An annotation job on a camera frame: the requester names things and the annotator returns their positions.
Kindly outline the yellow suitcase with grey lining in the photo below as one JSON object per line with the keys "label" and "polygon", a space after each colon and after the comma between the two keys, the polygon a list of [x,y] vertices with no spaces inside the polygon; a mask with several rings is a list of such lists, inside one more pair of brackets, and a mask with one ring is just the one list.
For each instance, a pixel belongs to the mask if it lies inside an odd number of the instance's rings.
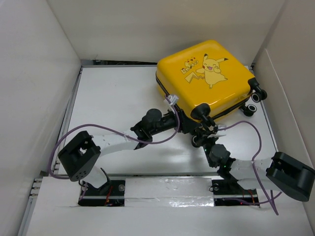
{"label": "yellow suitcase with grey lining", "polygon": [[156,82],[163,95],[175,94],[175,105],[200,126],[192,145],[200,147],[215,128],[216,120],[241,109],[247,116],[255,110],[246,105],[267,98],[255,76],[227,49],[208,40],[174,53],[157,63]]}

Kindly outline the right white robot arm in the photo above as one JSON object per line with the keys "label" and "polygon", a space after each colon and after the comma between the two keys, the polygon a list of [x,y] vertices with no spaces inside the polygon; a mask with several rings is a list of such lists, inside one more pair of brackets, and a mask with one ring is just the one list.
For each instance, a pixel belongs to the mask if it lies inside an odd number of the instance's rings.
{"label": "right white robot arm", "polygon": [[210,167],[227,181],[232,193],[243,189],[265,189],[285,193],[300,202],[310,199],[315,182],[315,170],[284,152],[258,160],[240,160],[230,157],[231,153],[222,144],[203,145]]}

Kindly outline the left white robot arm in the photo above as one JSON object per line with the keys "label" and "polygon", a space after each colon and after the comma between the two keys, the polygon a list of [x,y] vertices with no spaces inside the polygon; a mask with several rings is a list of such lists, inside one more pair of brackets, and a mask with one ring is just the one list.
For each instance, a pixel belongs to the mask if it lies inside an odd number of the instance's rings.
{"label": "left white robot arm", "polygon": [[153,136],[175,129],[184,134],[193,132],[200,124],[188,118],[182,109],[165,115],[150,109],[142,119],[123,135],[92,136],[81,131],[58,153],[69,179],[83,181],[95,194],[105,195],[110,189],[110,179],[102,168],[95,166],[99,157],[122,150],[137,150],[152,142]]}

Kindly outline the aluminium mounting rail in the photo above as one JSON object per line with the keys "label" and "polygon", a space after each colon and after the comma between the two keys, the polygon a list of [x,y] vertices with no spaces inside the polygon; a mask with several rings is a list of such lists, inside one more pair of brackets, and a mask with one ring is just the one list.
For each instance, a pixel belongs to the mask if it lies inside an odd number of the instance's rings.
{"label": "aluminium mounting rail", "polygon": [[215,207],[215,196],[209,189],[213,181],[205,177],[145,177],[123,180],[124,191],[112,190],[110,196],[96,196],[69,180],[45,177],[42,180],[35,210],[70,209],[145,209]]}

